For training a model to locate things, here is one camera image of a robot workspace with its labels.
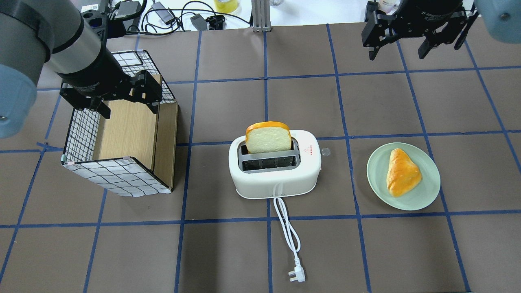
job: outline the wooden board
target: wooden board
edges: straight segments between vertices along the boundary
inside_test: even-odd
[[[178,108],[177,102],[161,104],[157,122],[154,174],[171,188],[176,156]]]
[[[154,78],[161,82],[160,75]],[[110,101],[107,106],[110,119],[100,120],[94,160],[131,156],[154,169],[158,115],[144,104],[125,100]]]

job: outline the black electronic device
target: black electronic device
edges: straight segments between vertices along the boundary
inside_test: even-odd
[[[123,1],[119,4],[119,9],[116,13],[116,17],[124,17],[126,15],[131,15],[138,12],[141,9],[141,4],[139,1]],[[123,26],[126,31],[139,31],[139,20],[141,19],[141,15],[137,16],[134,19],[125,20],[123,22]]]
[[[200,14],[196,14],[196,15],[190,17],[190,21],[192,22],[193,26],[198,31],[206,31],[206,30],[208,30],[208,22],[206,22],[204,17],[201,16]]]
[[[170,11],[166,10],[166,8],[163,6],[163,4],[161,4],[161,2],[156,2],[156,3],[152,4],[152,9],[156,10],[157,15],[159,15],[161,20],[166,25],[170,25],[175,20],[175,18],[170,13]]]
[[[222,30],[225,24],[225,16],[221,14],[212,15],[206,18],[208,30]]]

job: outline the plate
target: plate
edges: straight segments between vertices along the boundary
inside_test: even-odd
[[[395,198],[387,189],[387,171],[391,151],[400,148],[420,168],[421,181],[413,190]],[[367,161],[367,180],[376,195],[386,204],[400,210],[416,211],[430,205],[440,192],[440,172],[434,161],[419,148],[403,143],[392,142],[377,148]]]

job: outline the toaster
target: toaster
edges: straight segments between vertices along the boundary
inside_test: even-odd
[[[313,190],[321,169],[317,139],[305,130],[290,130],[288,151],[249,154],[246,136],[235,139],[228,153],[237,193],[247,199],[305,194]]]

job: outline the box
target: box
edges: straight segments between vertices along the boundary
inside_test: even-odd
[[[113,53],[133,76],[146,69],[161,81],[158,114],[141,103],[110,101],[111,118],[74,110],[61,164],[68,170],[121,196],[170,193],[177,134],[177,101],[147,51]]]

